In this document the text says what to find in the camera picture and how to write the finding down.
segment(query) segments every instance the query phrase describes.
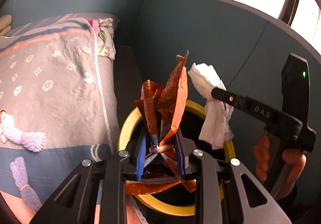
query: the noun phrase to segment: triangular cutout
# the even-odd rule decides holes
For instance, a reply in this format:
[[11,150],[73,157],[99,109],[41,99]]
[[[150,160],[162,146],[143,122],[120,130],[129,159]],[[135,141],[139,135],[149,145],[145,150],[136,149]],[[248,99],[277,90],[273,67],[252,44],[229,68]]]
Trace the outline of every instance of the triangular cutout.
[[248,204],[251,208],[261,206],[267,203],[267,199],[260,192],[258,187],[252,182],[248,175],[242,174],[241,176],[246,196],[248,198]]
[[54,202],[66,208],[73,207],[73,202],[75,200],[80,179],[80,175],[75,175],[65,186],[65,188],[58,194],[58,196],[54,199]]

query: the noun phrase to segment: metal bolt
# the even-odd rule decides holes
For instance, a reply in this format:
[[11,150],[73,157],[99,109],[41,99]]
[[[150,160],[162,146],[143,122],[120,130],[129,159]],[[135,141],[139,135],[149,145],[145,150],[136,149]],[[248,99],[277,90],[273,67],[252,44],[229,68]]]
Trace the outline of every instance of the metal bolt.
[[122,150],[118,154],[120,157],[127,157],[129,155],[129,152],[126,150]]
[[203,153],[202,150],[196,149],[196,150],[193,151],[193,154],[194,154],[195,156],[202,156],[204,153]]
[[231,159],[231,164],[234,166],[239,166],[240,165],[240,161],[236,158]]
[[81,162],[81,164],[82,164],[83,166],[85,166],[85,167],[88,167],[88,166],[91,165],[91,160],[85,159],[85,160],[83,160],[83,161]]

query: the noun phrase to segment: crumpled orange plastic packaging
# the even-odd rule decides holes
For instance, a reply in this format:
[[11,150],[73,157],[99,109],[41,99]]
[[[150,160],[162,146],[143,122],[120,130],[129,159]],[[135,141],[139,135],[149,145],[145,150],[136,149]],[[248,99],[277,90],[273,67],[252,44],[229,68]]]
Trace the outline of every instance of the crumpled orange plastic packaging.
[[[170,122],[171,129],[165,135],[165,137],[159,143],[159,146],[166,145],[171,142],[171,137],[177,132],[179,124],[182,120],[182,116],[186,106],[186,99],[188,95],[187,89],[187,73],[186,73],[186,59],[187,54],[182,56],[177,56],[179,63],[170,74],[170,78],[167,81],[166,87],[161,91],[160,85],[148,80],[142,86],[142,100],[136,101],[136,104],[144,117],[145,124],[147,125],[148,132],[155,133],[157,129],[157,121],[155,108],[162,114],[162,120]],[[151,98],[153,96],[153,103],[148,100],[144,103],[145,99]],[[169,159],[165,160],[169,168],[178,177],[177,166],[173,163],[171,159],[175,159],[175,149],[168,150],[165,154]],[[137,194],[154,194],[164,191],[176,184],[181,183],[180,180],[176,180],[170,183],[162,184],[144,184],[144,183],[126,183],[126,194],[137,195]],[[189,192],[193,192],[196,189],[196,183],[194,180],[182,182],[183,185]]]

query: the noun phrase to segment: purple knitted cloth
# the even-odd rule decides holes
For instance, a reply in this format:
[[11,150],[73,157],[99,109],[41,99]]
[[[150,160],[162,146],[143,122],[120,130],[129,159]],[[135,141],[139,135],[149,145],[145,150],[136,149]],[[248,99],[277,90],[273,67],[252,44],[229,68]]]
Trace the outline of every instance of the purple knitted cloth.
[[27,169],[23,157],[18,157],[11,162],[10,169],[15,184],[20,190],[22,201],[30,210],[37,212],[42,204],[36,192],[28,184]]
[[23,145],[26,149],[33,152],[40,152],[45,142],[45,134],[38,133],[24,133],[15,127],[4,127],[4,136],[11,142],[17,145]]

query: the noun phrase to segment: bed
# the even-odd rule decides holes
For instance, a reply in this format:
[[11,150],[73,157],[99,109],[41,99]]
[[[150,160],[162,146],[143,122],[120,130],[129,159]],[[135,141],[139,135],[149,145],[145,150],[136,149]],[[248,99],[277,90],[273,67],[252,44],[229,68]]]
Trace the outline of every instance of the bed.
[[61,15],[0,38],[0,192],[21,223],[83,159],[116,151],[118,21],[106,13]]

